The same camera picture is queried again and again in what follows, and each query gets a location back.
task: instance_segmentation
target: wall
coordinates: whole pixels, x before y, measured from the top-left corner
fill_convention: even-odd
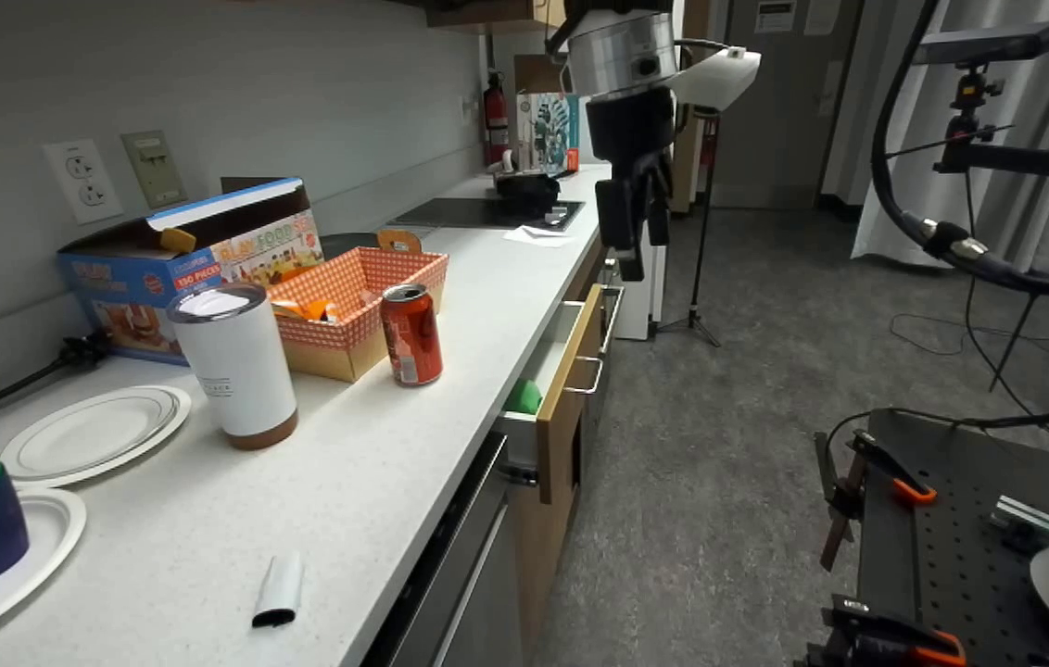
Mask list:
[[[372,229],[470,176],[479,50],[389,0],[0,0],[0,382],[83,331],[54,254],[80,228],[40,145],[162,131],[191,197],[302,176],[326,233]]]

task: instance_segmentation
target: red fire extinguisher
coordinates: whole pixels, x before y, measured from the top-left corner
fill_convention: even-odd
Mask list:
[[[484,92],[484,165],[495,166],[512,149],[512,107],[501,79],[490,73],[490,89]]]

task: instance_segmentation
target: soda can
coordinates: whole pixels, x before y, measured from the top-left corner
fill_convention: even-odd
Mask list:
[[[402,387],[429,387],[442,377],[444,359],[428,287],[407,281],[384,294],[384,335]]]

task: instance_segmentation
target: white countertop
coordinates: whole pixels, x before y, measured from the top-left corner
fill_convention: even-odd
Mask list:
[[[428,229],[428,254],[450,255],[437,387],[402,389],[389,362],[358,387],[298,375],[302,428],[263,452],[218,439],[185,368],[108,359],[9,409],[0,444],[106,389],[167,382],[198,404],[160,452],[80,487],[88,532],[0,623],[0,665],[361,665],[596,236],[601,179],[586,165],[560,183],[586,208],[557,236]],[[298,548],[298,623],[253,632],[272,556]]]

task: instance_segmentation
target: wall outlet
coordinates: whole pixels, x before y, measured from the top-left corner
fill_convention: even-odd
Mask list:
[[[55,140],[45,145],[45,158],[80,217],[80,223],[101,223],[123,217],[123,202],[112,184],[108,165],[98,140]]]
[[[154,208],[185,202],[180,165],[160,131],[123,134],[123,152],[139,184]]]

